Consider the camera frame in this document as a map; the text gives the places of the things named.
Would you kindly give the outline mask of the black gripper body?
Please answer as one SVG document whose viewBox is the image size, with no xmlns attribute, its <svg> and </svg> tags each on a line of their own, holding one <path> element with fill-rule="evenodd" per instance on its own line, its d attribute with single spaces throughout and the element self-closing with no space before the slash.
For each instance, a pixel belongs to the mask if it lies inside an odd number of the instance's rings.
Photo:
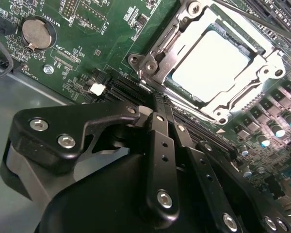
<svg viewBox="0 0 291 233">
<path fill-rule="evenodd" d="M 204 199 L 189 174 L 177 167 L 178 219 L 167 233 L 214 233 Z M 156 233 L 141 208 L 146 160 L 124 156 L 55 196 L 41 218 L 40 233 Z"/>
</svg>

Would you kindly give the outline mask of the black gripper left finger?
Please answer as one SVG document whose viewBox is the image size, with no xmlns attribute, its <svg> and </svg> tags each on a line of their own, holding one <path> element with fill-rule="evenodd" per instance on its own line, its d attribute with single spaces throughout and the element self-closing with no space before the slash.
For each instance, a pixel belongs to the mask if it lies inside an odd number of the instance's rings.
<svg viewBox="0 0 291 233">
<path fill-rule="evenodd" d="M 179 216 L 174 141 L 163 98 L 25 109 L 15 114 L 3 180 L 42 212 L 57 194 L 116 160 L 145 158 L 142 217 L 171 225 Z"/>
</svg>

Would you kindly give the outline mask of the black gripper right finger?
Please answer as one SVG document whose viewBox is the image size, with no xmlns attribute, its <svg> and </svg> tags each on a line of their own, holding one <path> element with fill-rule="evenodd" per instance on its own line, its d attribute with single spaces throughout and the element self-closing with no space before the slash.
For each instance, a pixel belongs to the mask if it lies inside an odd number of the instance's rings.
<svg viewBox="0 0 291 233">
<path fill-rule="evenodd" d="M 188 177 L 196 185 L 201 204 L 199 217 L 208 233 L 291 233 L 282 213 L 238 172 L 219 150 L 206 141 L 194 143 L 173 115 L 173 104 L 163 98 L 165 112 L 176 138 Z"/>
</svg>

